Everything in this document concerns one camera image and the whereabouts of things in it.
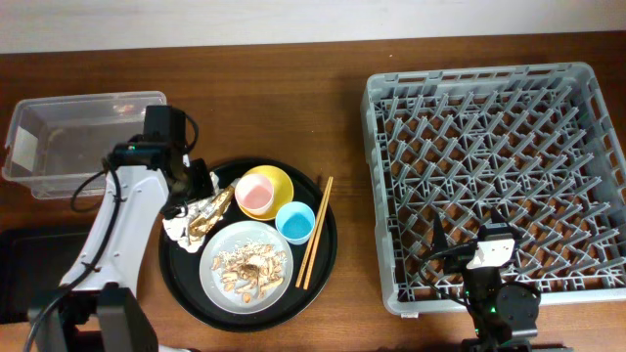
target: black tray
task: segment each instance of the black tray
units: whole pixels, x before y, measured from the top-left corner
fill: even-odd
[[[27,322],[33,295],[59,286],[89,229],[9,230],[0,235],[0,324]]]
[[[252,167],[274,165],[285,170],[293,182],[293,200],[302,201],[316,212],[322,201],[320,189],[304,174],[279,161],[246,158],[215,167],[211,171],[219,177],[219,187],[225,188],[237,177],[242,177]],[[219,221],[208,236],[215,235],[224,227],[238,221],[250,220],[243,214],[236,202],[229,206],[224,219]],[[274,227],[274,220],[267,221]],[[269,308],[254,314],[238,315],[223,311],[208,299],[200,282],[200,259],[204,245],[197,253],[188,253],[169,239],[161,229],[159,242],[160,270],[167,287],[178,303],[200,321],[221,330],[257,331],[275,327],[293,318],[306,308],[320,293],[335,265],[337,237],[335,218],[330,206],[326,213],[324,229],[320,237],[317,258],[311,274],[308,290],[295,288],[295,280],[300,270],[306,244],[292,245],[293,275],[290,286],[283,296]]]

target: white plate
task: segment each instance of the white plate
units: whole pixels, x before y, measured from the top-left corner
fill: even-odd
[[[283,264],[285,280],[278,286],[271,288],[261,299],[256,298],[255,290],[249,303],[242,301],[242,296],[234,291],[226,292],[221,283],[221,269],[211,270],[213,258],[221,251],[232,252],[237,247],[243,247],[249,242],[261,242],[274,245],[274,250],[284,250],[287,260]],[[260,312],[274,304],[291,282],[293,273],[293,257],[287,241],[273,227],[258,221],[241,221],[229,225],[215,234],[206,244],[200,260],[200,282],[206,296],[221,309],[234,314],[252,314]],[[239,280],[236,287],[246,282]]]

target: yellow plate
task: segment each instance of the yellow plate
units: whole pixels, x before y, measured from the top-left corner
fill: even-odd
[[[239,209],[254,220],[268,221],[276,218],[278,210],[288,202],[293,200],[293,183],[290,176],[280,168],[270,165],[261,165],[251,168],[244,176],[252,173],[261,174],[267,177],[274,186],[274,203],[263,215],[253,215],[243,209],[239,204]]]

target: black round plate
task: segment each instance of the black round plate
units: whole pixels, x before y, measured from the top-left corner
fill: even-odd
[[[259,165],[274,165],[287,172],[293,182],[293,200],[302,201],[317,212],[322,201],[320,189],[304,174],[279,161],[263,158],[239,159],[217,166],[211,171],[219,177],[219,187],[225,188],[236,178],[242,177],[252,167]],[[224,219],[215,225],[208,236],[211,237],[224,227],[244,220],[250,220],[250,218],[242,213],[233,200],[224,214]],[[274,220],[266,223],[274,227]],[[170,292],[187,312],[214,328],[241,332],[265,330],[296,316],[311,304],[324,288],[335,265],[337,248],[335,218],[329,206],[309,289],[295,288],[295,281],[306,244],[290,244],[293,254],[293,275],[289,288],[272,306],[254,314],[238,315],[223,311],[213,304],[204,293],[200,283],[200,259],[207,243],[208,241],[205,241],[198,252],[188,253],[176,242],[170,240],[161,228],[158,247],[160,270]]]

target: plastic dish rack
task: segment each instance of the plastic dish rack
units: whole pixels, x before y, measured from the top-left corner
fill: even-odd
[[[542,304],[626,298],[626,163],[589,66],[376,74],[361,113],[389,312],[465,309],[417,270],[435,214],[454,245],[494,205],[523,234],[505,280],[536,285]],[[425,269],[461,297],[460,275]]]

